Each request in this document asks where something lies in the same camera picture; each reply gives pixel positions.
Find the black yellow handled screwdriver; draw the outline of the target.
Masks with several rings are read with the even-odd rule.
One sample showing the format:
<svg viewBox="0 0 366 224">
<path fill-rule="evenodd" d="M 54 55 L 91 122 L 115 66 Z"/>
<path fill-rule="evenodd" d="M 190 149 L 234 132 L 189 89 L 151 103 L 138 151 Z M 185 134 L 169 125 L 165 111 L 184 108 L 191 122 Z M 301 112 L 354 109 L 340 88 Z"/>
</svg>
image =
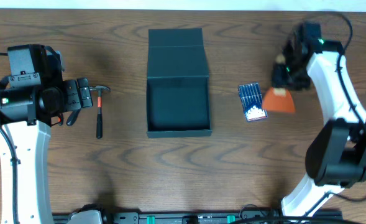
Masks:
<svg viewBox="0 0 366 224">
<path fill-rule="evenodd" d="M 78 115 L 80 113 L 81 110 L 73 110 L 71 112 L 71 114 L 69 115 L 67 121 L 66 121 L 66 125 L 67 126 L 73 126 L 74 123 L 76 122 Z"/>
</svg>

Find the orange scraper wooden handle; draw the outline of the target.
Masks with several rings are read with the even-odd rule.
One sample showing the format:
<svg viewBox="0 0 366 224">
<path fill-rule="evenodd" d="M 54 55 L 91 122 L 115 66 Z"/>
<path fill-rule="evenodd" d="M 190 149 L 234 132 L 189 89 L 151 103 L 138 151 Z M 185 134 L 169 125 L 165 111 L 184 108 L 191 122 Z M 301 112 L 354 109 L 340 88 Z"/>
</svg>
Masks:
<svg viewBox="0 0 366 224">
<path fill-rule="evenodd" d="M 278 54 L 273 64 L 272 85 L 263 97 L 263 110 L 286 114 L 294 114 L 296 112 L 292 96 L 285 86 L 287 80 L 286 58 L 283 54 Z"/>
</svg>

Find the small black red hammer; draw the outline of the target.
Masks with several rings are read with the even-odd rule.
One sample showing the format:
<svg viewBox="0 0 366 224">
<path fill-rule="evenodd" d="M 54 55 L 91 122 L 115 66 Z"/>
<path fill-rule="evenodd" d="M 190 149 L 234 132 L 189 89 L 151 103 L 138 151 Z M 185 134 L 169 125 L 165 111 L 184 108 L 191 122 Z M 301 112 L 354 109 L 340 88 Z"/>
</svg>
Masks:
<svg viewBox="0 0 366 224">
<path fill-rule="evenodd" d="M 103 137 L 103 112 L 102 112 L 102 95 L 104 91 L 110 91 L 111 89 L 108 86 L 97 85 L 91 86 L 91 91 L 95 91 L 98 94 L 97 97 L 97 120 L 96 120 L 96 138 L 101 139 Z"/>
</svg>

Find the clear blue screwdriver set case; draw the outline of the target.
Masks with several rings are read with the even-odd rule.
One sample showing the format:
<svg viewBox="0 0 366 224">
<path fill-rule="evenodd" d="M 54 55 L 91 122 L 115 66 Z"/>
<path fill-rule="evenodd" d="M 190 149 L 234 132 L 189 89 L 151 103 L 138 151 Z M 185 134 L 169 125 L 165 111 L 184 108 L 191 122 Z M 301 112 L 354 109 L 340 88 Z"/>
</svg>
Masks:
<svg viewBox="0 0 366 224">
<path fill-rule="evenodd" d="M 263 99 L 258 83 L 239 85 L 238 94 L 247 122 L 267 119 L 268 114 L 262 109 Z"/>
</svg>

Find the dark green box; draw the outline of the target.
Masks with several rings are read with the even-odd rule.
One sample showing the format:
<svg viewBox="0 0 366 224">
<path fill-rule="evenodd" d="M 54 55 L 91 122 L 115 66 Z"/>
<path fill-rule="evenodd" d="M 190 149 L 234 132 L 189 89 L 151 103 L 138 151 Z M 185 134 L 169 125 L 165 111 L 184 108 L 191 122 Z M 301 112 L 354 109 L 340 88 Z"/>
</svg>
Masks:
<svg viewBox="0 0 366 224">
<path fill-rule="evenodd" d="M 149 30 L 146 111 L 149 138 L 212 134 L 209 68 L 200 28 Z"/>
</svg>

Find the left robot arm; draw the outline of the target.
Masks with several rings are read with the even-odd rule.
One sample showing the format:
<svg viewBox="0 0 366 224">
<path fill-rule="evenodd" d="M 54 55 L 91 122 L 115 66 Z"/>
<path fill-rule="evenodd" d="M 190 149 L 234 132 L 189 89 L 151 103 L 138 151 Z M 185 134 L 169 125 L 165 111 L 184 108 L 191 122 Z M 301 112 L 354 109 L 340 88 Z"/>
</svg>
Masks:
<svg viewBox="0 0 366 224">
<path fill-rule="evenodd" d="M 48 147 L 53 118 L 64 122 L 93 106 L 87 78 L 64 80 L 62 55 L 50 46 L 8 47 L 11 72 L 0 80 L 2 223 L 53 223 Z"/>
</svg>

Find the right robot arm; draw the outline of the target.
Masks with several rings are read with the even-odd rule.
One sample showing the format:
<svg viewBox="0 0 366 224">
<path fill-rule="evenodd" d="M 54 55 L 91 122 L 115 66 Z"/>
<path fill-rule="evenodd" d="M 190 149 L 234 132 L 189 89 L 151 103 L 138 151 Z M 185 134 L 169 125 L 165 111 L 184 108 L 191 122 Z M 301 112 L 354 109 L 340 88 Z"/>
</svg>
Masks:
<svg viewBox="0 0 366 224">
<path fill-rule="evenodd" d="M 303 22 L 275 59 L 263 108 L 292 113 L 291 91 L 314 86 L 324 121 L 306 152 L 304 177 L 281 201 L 282 214 L 294 222 L 366 181 L 366 110 L 348 75 L 345 50 L 339 41 L 323 39 L 318 23 Z"/>
</svg>

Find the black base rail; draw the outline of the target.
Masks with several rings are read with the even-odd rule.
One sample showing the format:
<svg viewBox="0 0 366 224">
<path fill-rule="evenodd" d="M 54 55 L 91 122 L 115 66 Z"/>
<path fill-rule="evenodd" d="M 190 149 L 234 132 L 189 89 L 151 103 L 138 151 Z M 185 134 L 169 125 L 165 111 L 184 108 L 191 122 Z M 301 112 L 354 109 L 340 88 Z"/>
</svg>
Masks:
<svg viewBox="0 0 366 224">
<path fill-rule="evenodd" d="M 216 212 L 216 213 L 113 213 L 111 218 L 115 224 L 185 224 L 185 223 L 232 223 L 243 218 L 279 217 L 278 210 L 261 211 L 254 208 L 245 209 L 243 212 Z M 67 223 L 70 215 L 53 215 L 54 223 Z M 318 210 L 313 217 L 335 218 L 342 220 L 342 212 L 338 210 Z"/>
</svg>

